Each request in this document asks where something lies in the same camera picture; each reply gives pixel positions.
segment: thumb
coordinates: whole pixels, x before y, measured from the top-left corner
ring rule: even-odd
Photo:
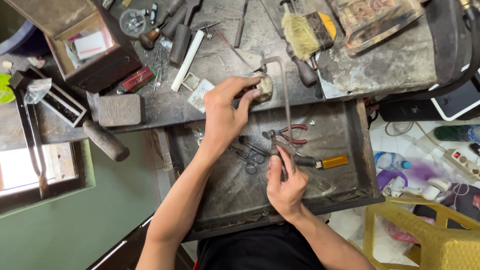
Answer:
[[[270,178],[268,179],[268,185],[273,189],[280,189],[280,176],[282,175],[282,160],[277,155],[270,157]]]
[[[239,103],[239,108],[237,111],[240,114],[246,114],[248,115],[248,107],[250,106],[250,103],[258,98],[262,94],[262,91],[260,89],[254,89],[250,90],[247,93],[243,94],[243,97],[240,99]]]

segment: green wall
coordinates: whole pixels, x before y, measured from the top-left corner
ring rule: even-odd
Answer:
[[[0,216],[0,269],[86,269],[153,213],[140,134],[118,138],[123,162],[82,142],[92,187]]]

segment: window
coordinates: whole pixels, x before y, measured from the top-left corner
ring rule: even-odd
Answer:
[[[83,170],[79,171],[80,150],[79,143],[43,146],[49,190],[44,198],[28,149],[0,152],[0,213],[85,187]]]

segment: bottle cap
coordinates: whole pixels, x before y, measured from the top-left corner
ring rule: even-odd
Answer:
[[[400,166],[402,166],[404,169],[410,169],[412,167],[412,163],[410,163],[410,161],[402,161]]]

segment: water bottle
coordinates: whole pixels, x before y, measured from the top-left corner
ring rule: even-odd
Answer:
[[[480,125],[444,125],[436,127],[433,134],[445,142],[480,143]]]
[[[401,169],[410,169],[412,166],[409,161],[406,161],[402,155],[397,153],[375,151],[373,153],[373,160],[377,168],[392,172],[398,172]]]

